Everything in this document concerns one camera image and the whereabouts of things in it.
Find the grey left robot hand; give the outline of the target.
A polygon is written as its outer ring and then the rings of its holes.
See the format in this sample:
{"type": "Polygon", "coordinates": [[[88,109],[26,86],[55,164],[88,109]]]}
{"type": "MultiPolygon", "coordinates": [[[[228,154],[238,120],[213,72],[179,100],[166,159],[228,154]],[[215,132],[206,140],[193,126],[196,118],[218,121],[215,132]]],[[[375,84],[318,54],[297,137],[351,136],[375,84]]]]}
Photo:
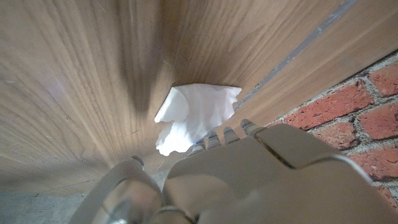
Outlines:
{"type": "Polygon", "coordinates": [[[163,187],[133,157],[91,190],[72,223],[396,223],[367,173],[325,142],[287,124],[248,120],[170,170],[163,187]]]}

